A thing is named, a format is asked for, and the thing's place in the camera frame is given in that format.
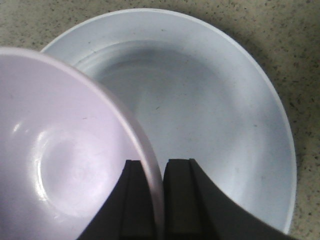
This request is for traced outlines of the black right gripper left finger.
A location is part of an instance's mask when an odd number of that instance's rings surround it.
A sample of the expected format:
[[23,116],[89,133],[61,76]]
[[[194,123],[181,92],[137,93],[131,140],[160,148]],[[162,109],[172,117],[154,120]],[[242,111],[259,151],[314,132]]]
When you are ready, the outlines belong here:
[[149,185],[139,160],[127,160],[121,176],[81,240],[155,240]]

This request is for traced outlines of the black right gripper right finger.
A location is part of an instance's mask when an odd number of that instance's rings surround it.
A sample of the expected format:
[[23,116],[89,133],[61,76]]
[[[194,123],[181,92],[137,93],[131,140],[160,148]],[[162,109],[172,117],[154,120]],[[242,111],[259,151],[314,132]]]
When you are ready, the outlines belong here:
[[291,239],[226,196],[195,159],[170,159],[163,187],[167,240]]

